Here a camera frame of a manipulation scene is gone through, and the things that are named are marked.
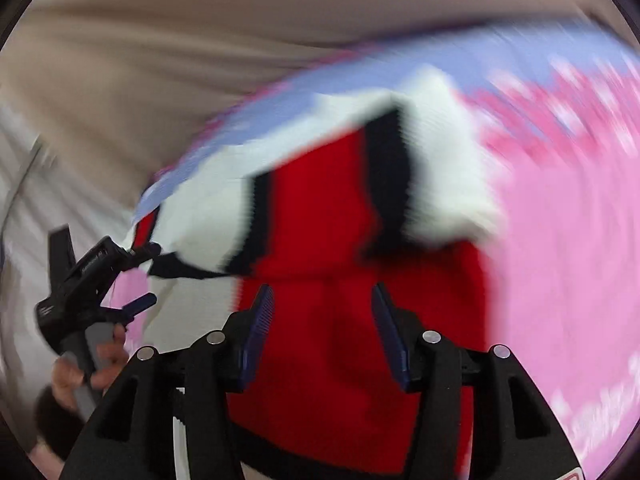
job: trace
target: metal pin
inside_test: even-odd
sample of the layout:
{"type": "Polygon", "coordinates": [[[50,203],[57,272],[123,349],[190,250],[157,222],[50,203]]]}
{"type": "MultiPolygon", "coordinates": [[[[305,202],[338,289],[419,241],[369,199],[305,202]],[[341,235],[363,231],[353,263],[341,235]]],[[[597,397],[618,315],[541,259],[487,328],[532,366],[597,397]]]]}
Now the metal pin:
{"type": "Polygon", "coordinates": [[[511,355],[511,350],[509,350],[505,345],[496,345],[494,347],[494,354],[500,359],[506,359],[511,355]]]}
{"type": "Polygon", "coordinates": [[[422,334],[422,339],[424,339],[427,343],[439,343],[442,339],[442,336],[436,332],[435,330],[427,330],[422,334]]]}
{"type": "Polygon", "coordinates": [[[210,345],[219,345],[225,341],[225,334],[222,330],[214,330],[207,334],[207,343],[210,345]]]}
{"type": "Polygon", "coordinates": [[[156,349],[152,346],[143,346],[140,350],[136,352],[136,357],[141,361],[147,361],[151,359],[156,353],[156,349]]]}

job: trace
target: gray handle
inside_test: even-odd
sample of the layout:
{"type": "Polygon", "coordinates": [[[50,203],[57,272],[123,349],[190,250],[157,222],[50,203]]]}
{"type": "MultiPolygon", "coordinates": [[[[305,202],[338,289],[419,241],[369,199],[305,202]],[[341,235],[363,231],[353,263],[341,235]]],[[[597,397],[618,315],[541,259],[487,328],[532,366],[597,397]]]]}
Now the gray handle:
{"type": "MultiPolygon", "coordinates": [[[[113,329],[113,323],[94,323],[84,331],[84,334],[77,333],[67,337],[62,342],[65,351],[63,357],[73,362],[87,377],[108,367],[110,362],[98,357],[97,346],[113,342],[113,329]]],[[[85,383],[74,391],[74,397],[78,404],[78,413],[86,422],[102,399],[102,392],[92,389],[90,384],[85,383]]]]}

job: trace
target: black sleeve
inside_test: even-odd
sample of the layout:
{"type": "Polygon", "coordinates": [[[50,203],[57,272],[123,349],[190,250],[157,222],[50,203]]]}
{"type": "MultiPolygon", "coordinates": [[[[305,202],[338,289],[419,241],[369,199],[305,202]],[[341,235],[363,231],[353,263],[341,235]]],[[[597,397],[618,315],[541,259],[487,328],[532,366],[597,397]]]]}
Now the black sleeve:
{"type": "Polygon", "coordinates": [[[84,424],[56,402],[51,386],[48,386],[36,404],[36,426],[50,449],[66,460],[84,424]]]}

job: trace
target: beige sheet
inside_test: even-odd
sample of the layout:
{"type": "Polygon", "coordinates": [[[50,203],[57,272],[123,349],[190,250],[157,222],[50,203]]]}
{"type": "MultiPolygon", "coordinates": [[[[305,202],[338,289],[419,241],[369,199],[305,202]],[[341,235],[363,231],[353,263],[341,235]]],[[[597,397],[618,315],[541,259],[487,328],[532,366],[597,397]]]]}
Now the beige sheet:
{"type": "Polygon", "coordinates": [[[345,43],[611,0],[35,0],[0,53],[0,92],[54,149],[132,205],[207,118],[345,43]]]}

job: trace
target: red white and black garment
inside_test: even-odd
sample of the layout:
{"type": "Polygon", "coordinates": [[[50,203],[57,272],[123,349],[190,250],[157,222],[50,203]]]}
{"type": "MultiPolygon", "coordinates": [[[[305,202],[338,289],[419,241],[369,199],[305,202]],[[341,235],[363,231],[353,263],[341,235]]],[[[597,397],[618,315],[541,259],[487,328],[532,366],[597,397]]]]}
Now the red white and black garment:
{"type": "Polygon", "coordinates": [[[385,282],[426,326],[484,349],[473,242],[497,218],[473,121],[446,76],[319,96],[313,115],[213,155],[136,226],[134,244],[163,248],[148,268],[159,306],[146,342],[186,346],[269,283],[257,379],[228,399],[242,461],[281,480],[394,477],[418,398],[388,371],[371,288],[385,282]],[[188,340],[172,339],[183,325],[188,340]]]}

